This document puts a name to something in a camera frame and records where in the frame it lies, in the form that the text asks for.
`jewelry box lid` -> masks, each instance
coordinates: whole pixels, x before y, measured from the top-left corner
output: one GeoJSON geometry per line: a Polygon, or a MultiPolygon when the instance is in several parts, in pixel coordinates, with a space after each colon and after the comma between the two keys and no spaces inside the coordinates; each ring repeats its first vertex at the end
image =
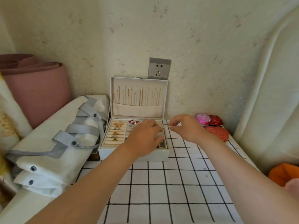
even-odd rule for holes
{"type": "Polygon", "coordinates": [[[111,77],[112,118],[164,119],[167,80],[111,77]]]}

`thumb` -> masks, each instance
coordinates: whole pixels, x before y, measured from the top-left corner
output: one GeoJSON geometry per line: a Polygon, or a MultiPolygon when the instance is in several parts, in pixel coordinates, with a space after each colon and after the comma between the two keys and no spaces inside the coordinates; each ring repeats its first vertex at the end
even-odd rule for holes
{"type": "Polygon", "coordinates": [[[155,148],[164,140],[163,136],[157,137],[154,139],[155,148]]]}
{"type": "Polygon", "coordinates": [[[171,127],[169,127],[169,129],[178,134],[180,134],[180,132],[181,132],[181,127],[178,127],[178,126],[171,126],[171,127]]]}

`white bag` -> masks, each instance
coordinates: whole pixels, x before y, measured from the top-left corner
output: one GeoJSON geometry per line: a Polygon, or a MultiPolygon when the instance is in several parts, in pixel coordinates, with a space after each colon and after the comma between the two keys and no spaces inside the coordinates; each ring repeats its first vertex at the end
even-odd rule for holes
{"type": "Polygon", "coordinates": [[[8,158],[22,169],[14,182],[45,196],[59,196],[98,147],[108,113],[106,96],[80,96],[65,105],[9,152],[8,158]]]}

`forearm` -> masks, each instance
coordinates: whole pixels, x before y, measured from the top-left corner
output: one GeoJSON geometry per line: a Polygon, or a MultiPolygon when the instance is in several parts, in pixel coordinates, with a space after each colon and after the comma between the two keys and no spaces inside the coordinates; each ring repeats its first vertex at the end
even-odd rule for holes
{"type": "Polygon", "coordinates": [[[130,148],[120,145],[27,224],[97,223],[114,189],[135,160],[130,148]]]}
{"type": "Polygon", "coordinates": [[[299,202],[220,139],[207,132],[198,145],[211,160],[245,223],[298,222],[299,202]]]}

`fabric pocket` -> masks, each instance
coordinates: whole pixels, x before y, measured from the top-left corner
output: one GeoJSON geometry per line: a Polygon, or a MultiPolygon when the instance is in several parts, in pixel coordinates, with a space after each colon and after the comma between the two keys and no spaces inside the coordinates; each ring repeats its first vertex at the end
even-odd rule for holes
{"type": "Polygon", "coordinates": [[[114,116],[128,117],[163,117],[163,106],[132,106],[122,105],[113,102],[114,116]]]}

